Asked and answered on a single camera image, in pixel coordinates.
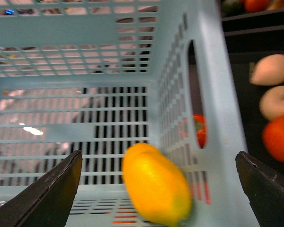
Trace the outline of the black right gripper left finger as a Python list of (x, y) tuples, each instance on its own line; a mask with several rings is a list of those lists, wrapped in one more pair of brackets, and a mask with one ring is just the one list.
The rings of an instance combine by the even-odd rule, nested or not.
[(78, 190), (82, 154), (58, 165), (0, 207), (0, 227), (63, 227)]

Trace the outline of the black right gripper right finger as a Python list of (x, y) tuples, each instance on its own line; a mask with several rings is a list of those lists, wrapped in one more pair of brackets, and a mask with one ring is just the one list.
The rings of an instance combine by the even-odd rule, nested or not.
[(248, 153), (235, 158), (240, 183), (261, 227), (284, 227), (284, 176)]

